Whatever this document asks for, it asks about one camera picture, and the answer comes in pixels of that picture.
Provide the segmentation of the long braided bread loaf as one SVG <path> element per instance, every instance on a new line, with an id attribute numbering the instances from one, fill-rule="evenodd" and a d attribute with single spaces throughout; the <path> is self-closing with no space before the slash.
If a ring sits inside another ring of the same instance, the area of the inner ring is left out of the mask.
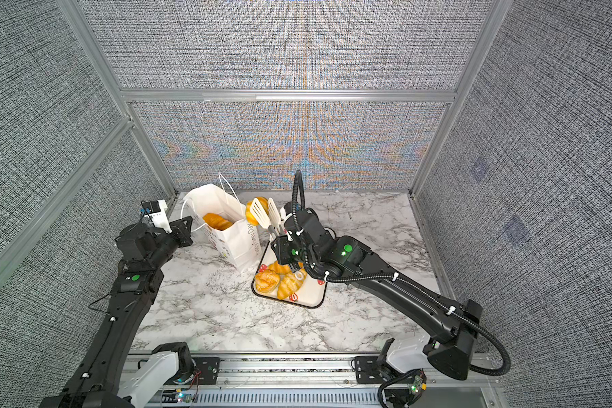
<path id="1" fill-rule="evenodd" d="M 218 214 L 209 212 L 202 217 L 204 223 L 216 231 L 226 231 L 233 226 L 233 223 Z"/>

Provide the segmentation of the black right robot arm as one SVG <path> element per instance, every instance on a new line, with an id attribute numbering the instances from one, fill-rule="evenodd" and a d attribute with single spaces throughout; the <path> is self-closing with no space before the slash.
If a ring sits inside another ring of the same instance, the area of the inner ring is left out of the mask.
<path id="1" fill-rule="evenodd" d="M 472 299 L 461 304 L 429 290 L 352 236 L 333 237 L 311 208 L 297 206 L 296 217 L 291 204 L 282 210 L 286 232 L 271 243 L 280 264 L 302 264 L 316 280 L 358 287 L 397 309 L 428 333 L 423 354 L 447 377 L 465 380 L 469 372 L 485 371 L 473 364 L 482 305 Z"/>

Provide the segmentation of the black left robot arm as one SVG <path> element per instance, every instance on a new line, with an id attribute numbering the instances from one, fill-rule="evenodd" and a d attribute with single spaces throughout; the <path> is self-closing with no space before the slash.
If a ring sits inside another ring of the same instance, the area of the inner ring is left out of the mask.
<path id="1" fill-rule="evenodd" d="M 61 393 L 42 400 L 43 407 L 144 407 L 168 380 L 185 381 L 195 372 L 186 343 L 163 345 L 135 377 L 122 386 L 122 370 L 140 323 L 163 282 L 162 267 L 179 248 L 192 245 L 192 217 L 168 229 L 137 222 L 116 239 L 122 252 L 109 304 L 88 352 Z"/>

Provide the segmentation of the white paper gift bag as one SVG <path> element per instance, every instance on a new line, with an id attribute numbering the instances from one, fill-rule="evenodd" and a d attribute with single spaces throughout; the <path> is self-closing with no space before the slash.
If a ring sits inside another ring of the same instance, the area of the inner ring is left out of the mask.
<path id="1" fill-rule="evenodd" d="M 219 184 L 208 184 L 189 191 L 182 202 L 180 217 L 190 215 L 195 231 L 203 231 L 207 239 L 224 259 L 237 270 L 256 265 L 262 255 L 257 227 L 250 224 L 246 206 L 222 173 Z M 205 217 L 215 214 L 231 222 L 232 226 L 221 231 L 210 226 Z"/>

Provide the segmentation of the small croissant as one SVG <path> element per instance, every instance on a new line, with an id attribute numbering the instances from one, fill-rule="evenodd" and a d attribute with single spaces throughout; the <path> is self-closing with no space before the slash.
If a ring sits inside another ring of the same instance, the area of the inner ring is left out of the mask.
<path id="1" fill-rule="evenodd" d="M 270 226 L 268 200 L 265 197 L 255 197 L 248 202 L 246 219 L 252 225 L 268 228 Z"/>

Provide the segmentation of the round bun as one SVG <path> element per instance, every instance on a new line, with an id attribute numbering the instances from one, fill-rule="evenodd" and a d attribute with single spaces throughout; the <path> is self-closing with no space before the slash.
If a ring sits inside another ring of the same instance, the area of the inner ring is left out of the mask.
<path id="1" fill-rule="evenodd" d="M 263 270 L 254 277 L 254 289 L 257 293 L 273 292 L 281 282 L 282 277 L 273 270 Z"/>

